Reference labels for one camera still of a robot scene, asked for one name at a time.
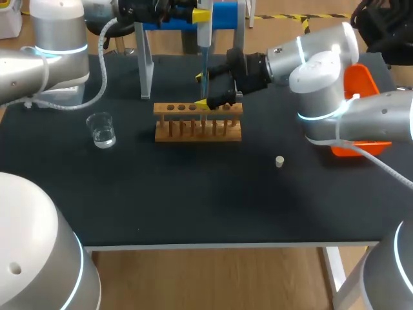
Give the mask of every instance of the white table leg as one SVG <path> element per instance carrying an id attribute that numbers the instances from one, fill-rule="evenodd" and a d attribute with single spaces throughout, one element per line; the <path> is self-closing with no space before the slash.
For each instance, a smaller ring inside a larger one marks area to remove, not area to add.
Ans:
<path id="1" fill-rule="evenodd" d="M 346 280 L 340 251 L 338 247 L 324 247 L 323 254 L 327 267 L 328 279 L 330 280 L 331 291 L 333 295 L 335 295 Z"/>
<path id="2" fill-rule="evenodd" d="M 338 247 L 324 247 L 323 254 L 333 294 L 334 310 L 350 309 L 360 295 L 363 296 L 363 299 L 366 299 L 367 296 L 361 292 L 361 281 L 368 252 L 363 255 L 348 278 L 346 278 L 344 272 Z"/>

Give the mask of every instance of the wooden floor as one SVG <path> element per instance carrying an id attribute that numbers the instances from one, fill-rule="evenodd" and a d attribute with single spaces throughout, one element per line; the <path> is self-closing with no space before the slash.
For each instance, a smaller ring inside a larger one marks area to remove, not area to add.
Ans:
<path id="1" fill-rule="evenodd" d="M 358 0 L 257 0 L 257 15 L 351 13 Z M 342 19 L 311 19 L 315 31 Z M 245 52 L 268 47 L 303 33 L 293 20 L 256 20 L 247 29 Z M 96 53 L 97 37 L 88 34 L 89 52 Z M 133 36 L 126 46 L 135 47 Z M 17 39 L 0 40 L 0 48 L 33 45 L 30 18 Z M 179 32 L 151 32 L 155 54 L 182 54 Z M 362 40 L 360 49 L 365 50 Z M 232 45 L 232 32 L 218 33 L 216 53 Z M 412 84 L 410 68 L 392 69 L 400 85 Z M 364 252 L 362 247 L 340 248 L 346 272 Z M 102 310 L 324 310 L 331 309 L 323 260 L 315 248 L 228 249 L 182 251 L 104 252 L 97 256 L 103 288 Z M 363 309 L 361 302 L 353 309 Z"/>

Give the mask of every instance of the robotic arm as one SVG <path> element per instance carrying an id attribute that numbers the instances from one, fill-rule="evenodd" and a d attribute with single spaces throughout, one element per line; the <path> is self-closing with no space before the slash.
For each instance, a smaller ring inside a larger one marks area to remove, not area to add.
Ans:
<path id="1" fill-rule="evenodd" d="M 196 0 L 31 0 L 35 47 L 20 51 L 0 48 L 0 105 L 48 89 L 80 85 L 88 79 L 85 19 L 102 23 L 113 20 L 112 25 L 116 22 L 160 25 L 172 17 L 188 23 L 205 23 L 211 18 L 210 12 L 196 6 Z M 102 52 L 102 39 L 99 45 Z M 99 56 L 103 93 L 106 70 L 103 53 Z"/>
<path id="2" fill-rule="evenodd" d="M 298 119 L 307 139 L 316 145 L 345 141 L 402 141 L 413 139 L 413 92 L 388 92 L 367 98 L 344 98 L 343 74 L 358 62 L 355 33 L 348 23 L 314 32 L 266 54 L 227 52 L 224 65 L 210 68 L 210 79 L 230 73 L 243 95 L 289 85 L 298 100 Z M 236 102 L 234 89 L 198 101 L 210 109 Z"/>

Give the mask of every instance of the small cork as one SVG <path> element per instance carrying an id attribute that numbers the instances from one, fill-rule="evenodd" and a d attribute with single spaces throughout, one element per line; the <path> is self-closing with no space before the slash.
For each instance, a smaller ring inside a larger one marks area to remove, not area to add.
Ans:
<path id="1" fill-rule="evenodd" d="M 281 168 L 284 164 L 284 157 L 282 156 L 277 156 L 276 158 L 276 166 L 277 168 Z"/>

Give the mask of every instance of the test tube rack hole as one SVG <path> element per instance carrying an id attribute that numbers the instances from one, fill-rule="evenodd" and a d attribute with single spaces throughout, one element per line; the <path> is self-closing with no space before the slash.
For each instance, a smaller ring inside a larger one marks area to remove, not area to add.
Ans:
<path id="1" fill-rule="evenodd" d="M 215 110 L 199 108 L 193 103 L 155 103 L 155 142 L 226 142 L 241 141 L 242 103 L 220 106 Z M 196 120 L 199 116 L 220 115 L 223 120 Z M 190 120 L 165 116 L 186 116 Z"/>

